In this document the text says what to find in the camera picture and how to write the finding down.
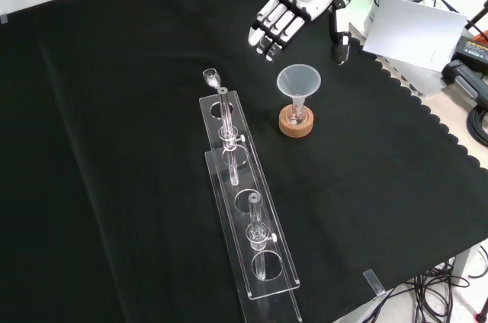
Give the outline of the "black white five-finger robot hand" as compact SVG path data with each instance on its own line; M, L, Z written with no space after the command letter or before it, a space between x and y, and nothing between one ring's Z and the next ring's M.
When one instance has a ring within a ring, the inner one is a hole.
M351 0L268 0L249 29L248 44L269 62L286 50L294 38L323 14L329 14L332 60L348 60L351 32L346 7Z

